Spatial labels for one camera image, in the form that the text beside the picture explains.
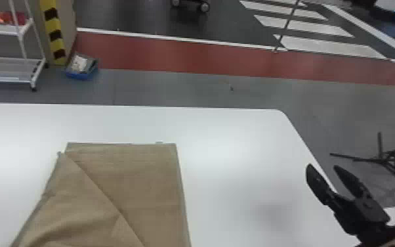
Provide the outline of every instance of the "wheel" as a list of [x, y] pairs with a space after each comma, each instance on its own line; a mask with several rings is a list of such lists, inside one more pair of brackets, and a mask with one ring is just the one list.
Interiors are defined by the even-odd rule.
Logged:
[[180, 0], [171, 0], [171, 5], [173, 7], [179, 7], [180, 5]]
[[201, 6], [199, 6], [199, 10], [200, 10], [202, 13], [206, 13], [206, 12], [210, 11], [210, 4], [207, 3], [207, 2], [203, 2], [203, 3], [201, 4]]

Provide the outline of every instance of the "red floor stripe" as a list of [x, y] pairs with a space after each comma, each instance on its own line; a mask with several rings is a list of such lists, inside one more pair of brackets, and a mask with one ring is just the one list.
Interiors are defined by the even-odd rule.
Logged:
[[395, 85], [395, 63], [79, 32], [74, 50], [101, 68]]

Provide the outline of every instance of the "crosswalk stripe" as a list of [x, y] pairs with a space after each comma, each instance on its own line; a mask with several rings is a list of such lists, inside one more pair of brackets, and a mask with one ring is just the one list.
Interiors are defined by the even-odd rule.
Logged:
[[[295, 2], [296, 2], [296, 0], [265, 0], [265, 1], [277, 2], [277, 3], [286, 3], [286, 4], [290, 4], [290, 5], [294, 5]], [[306, 5], [304, 3], [302, 3], [301, 1], [299, 2], [299, 6], [306, 7]]]
[[289, 50], [329, 53], [334, 55], [362, 56], [368, 58], [386, 58], [367, 45], [356, 45], [292, 36], [284, 36], [281, 43]]
[[[254, 15], [254, 17], [262, 23], [263, 26], [269, 26], [273, 28], [283, 28], [287, 22], [286, 19], [282, 18], [274, 18], [269, 16], [261, 16], [261, 15]], [[338, 26], [332, 25], [325, 25], [325, 24], [317, 24], [311, 22], [301, 22], [298, 20], [290, 21], [288, 25], [288, 29], [290, 30], [298, 30], [298, 31], [305, 31], [305, 32], [312, 32], [312, 33], [319, 33], [319, 34], [329, 34], [329, 35], [340, 35], [346, 37], [353, 37], [352, 34], [346, 32], [344, 29]]]
[[369, 24], [361, 21], [360, 19], [356, 18], [355, 16], [347, 13], [346, 11], [336, 7], [336, 6], [331, 6], [331, 5], [324, 5], [327, 9], [330, 11], [334, 12], [335, 14], [347, 19], [349, 22], [355, 24], [359, 28], [365, 30], [367, 33], [374, 35], [381, 41], [385, 42], [386, 44], [390, 45], [391, 47], [395, 48], [395, 39], [390, 37], [389, 35], [386, 35], [382, 31], [379, 31], [378, 29], [375, 29], [374, 27], [370, 26]]
[[[279, 14], [291, 14], [291, 10], [292, 10], [292, 8], [288, 8], [288, 7], [281, 7], [281, 6], [276, 6], [276, 5], [264, 4], [264, 3], [255, 3], [255, 2], [250, 2], [250, 1], [240, 1], [240, 3], [247, 9], [253, 9], [253, 10], [257, 10], [257, 11], [274, 12], [274, 13], [279, 13]], [[295, 11], [294, 15], [315, 18], [315, 19], [320, 19], [320, 20], [327, 20], [327, 18], [325, 18], [324, 16], [322, 16], [321, 14], [319, 14], [315, 11], [306, 11], [303, 9], [297, 9]]]

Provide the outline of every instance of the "beige cloth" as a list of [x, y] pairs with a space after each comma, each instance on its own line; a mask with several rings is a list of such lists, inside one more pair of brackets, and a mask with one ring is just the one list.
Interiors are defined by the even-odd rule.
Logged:
[[70, 143], [12, 246], [190, 246], [176, 146]]

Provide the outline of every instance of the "white floor marking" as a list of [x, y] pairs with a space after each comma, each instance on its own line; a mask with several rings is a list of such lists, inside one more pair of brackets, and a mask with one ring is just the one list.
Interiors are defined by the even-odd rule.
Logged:
[[380, 40], [384, 41], [386, 44], [390, 45], [391, 47], [395, 48], [395, 39], [390, 37], [389, 35], [384, 34], [382, 31], [375, 29], [374, 27], [370, 26], [369, 24], [361, 21], [360, 19], [352, 16], [351, 14], [343, 11], [342, 9], [332, 6], [332, 5], [324, 5], [330, 11], [333, 11], [335, 14], [347, 19], [351, 23], [357, 25], [358, 27], [362, 28], [366, 32], [374, 35], [375, 37], [379, 38]]
[[[286, 19], [282, 18], [274, 18], [269, 16], [261, 16], [254, 15], [254, 17], [262, 23], [263, 26], [270, 26], [273, 28], [284, 28], [287, 22]], [[290, 30], [300, 30], [318, 34], [329, 34], [329, 35], [340, 35], [346, 37], [353, 37], [352, 34], [346, 32], [344, 29], [338, 26], [325, 25], [325, 24], [317, 24], [311, 22], [301, 22], [298, 20], [290, 21], [288, 25], [288, 29]]]
[[[231, 47], [242, 47], [242, 48], [263, 49], [263, 50], [274, 50], [275, 48], [273, 46], [267, 46], [267, 45], [250, 45], [244, 43], [213, 41], [207, 39], [190, 39], [187, 37], [173, 37], [173, 36], [156, 35], [156, 34], [140, 34], [140, 33], [131, 33], [131, 32], [110, 31], [110, 30], [101, 30], [96, 28], [77, 28], [77, 31], [91, 33], [91, 34], [108, 34], [108, 35], [117, 35], [117, 36], [125, 36], [125, 37], [143, 37], [147, 39], [161, 39], [161, 40], [181, 41], [181, 42], [191, 42], [191, 43], [204, 43], [209, 45], [225, 45]], [[279, 47], [278, 51], [287, 51], [287, 49], [283, 47]]]
[[[247, 9], [254, 9], [257, 11], [274, 12], [279, 14], [291, 14], [292, 8], [281, 7], [276, 5], [267, 5], [264, 3], [255, 3], [250, 1], [240, 1], [240, 3]], [[316, 11], [305, 11], [302, 9], [297, 9], [294, 13], [295, 16], [309, 17], [320, 20], [327, 20], [324, 16], [317, 13]]]
[[324, 41], [318, 39], [305, 39], [301, 37], [284, 36], [282, 45], [289, 50], [310, 51], [315, 53], [329, 53], [335, 55], [362, 56], [369, 58], [386, 57], [378, 53], [367, 45], [356, 45], [349, 43], [340, 43]]
[[[290, 4], [290, 5], [294, 5], [296, 0], [265, 0], [265, 1], [277, 2], [277, 3], [287, 3], [287, 4]], [[301, 1], [299, 2], [299, 6], [300, 7], [306, 7], [306, 5], [304, 3], [302, 3]]]

